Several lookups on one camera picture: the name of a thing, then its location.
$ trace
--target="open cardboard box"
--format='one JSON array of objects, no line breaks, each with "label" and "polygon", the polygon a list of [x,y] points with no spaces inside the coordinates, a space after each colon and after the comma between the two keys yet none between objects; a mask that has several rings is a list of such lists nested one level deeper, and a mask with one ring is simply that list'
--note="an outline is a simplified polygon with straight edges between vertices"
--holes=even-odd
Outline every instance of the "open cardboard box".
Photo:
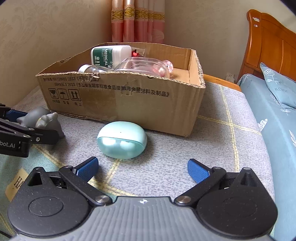
[{"label": "open cardboard box", "polygon": [[58,61],[36,75],[48,108],[78,118],[130,121],[143,128],[189,136],[205,90],[195,50],[153,43],[103,43],[145,49],[169,60],[171,79],[131,72],[79,73],[91,49]]}]

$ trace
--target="wall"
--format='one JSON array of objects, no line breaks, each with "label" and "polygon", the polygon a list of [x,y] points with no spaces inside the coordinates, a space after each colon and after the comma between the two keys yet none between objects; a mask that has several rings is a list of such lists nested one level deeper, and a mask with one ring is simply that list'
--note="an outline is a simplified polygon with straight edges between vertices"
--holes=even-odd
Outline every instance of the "wall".
[{"label": "wall", "polygon": [[111,40],[111,1],[6,0],[0,6],[0,102],[13,106],[58,60]]},{"label": "wall", "polygon": [[266,12],[296,32],[296,16],[280,0],[167,0],[165,44],[197,51],[204,73],[238,76],[249,36],[246,13]]}]

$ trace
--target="teal oval container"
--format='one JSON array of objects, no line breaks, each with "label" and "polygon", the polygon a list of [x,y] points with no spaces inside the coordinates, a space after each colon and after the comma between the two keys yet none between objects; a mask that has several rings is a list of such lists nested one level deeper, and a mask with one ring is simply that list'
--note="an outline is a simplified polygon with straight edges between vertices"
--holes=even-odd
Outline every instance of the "teal oval container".
[{"label": "teal oval container", "polygon": [[100,130],[97,143],[100,150],[109,157],[131,159],[144,151],[147,136],[144,129],[135,123],[115,121]]}]

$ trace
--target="curtain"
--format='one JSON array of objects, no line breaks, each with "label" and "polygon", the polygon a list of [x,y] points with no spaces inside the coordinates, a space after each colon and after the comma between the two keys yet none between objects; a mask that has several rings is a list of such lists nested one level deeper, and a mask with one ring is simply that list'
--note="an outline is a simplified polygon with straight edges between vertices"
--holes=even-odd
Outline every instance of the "curtain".
[{"label": "curtain", "polygon": [[163,43],[165,0],[112,0],[112,42]]}]

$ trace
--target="wooden headboard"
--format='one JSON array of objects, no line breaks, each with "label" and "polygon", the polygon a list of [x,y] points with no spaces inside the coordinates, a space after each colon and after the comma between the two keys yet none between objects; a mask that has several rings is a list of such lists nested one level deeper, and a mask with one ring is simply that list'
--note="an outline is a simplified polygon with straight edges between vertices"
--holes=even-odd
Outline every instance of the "wooden headboard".
[{"label": "wooden headboard", "polygon": [[296,33],[288,30],[267,13],[247,12],[249,39],[238,75],[253,74],[264,79],[263,62],[269,68],[296,81]]}]

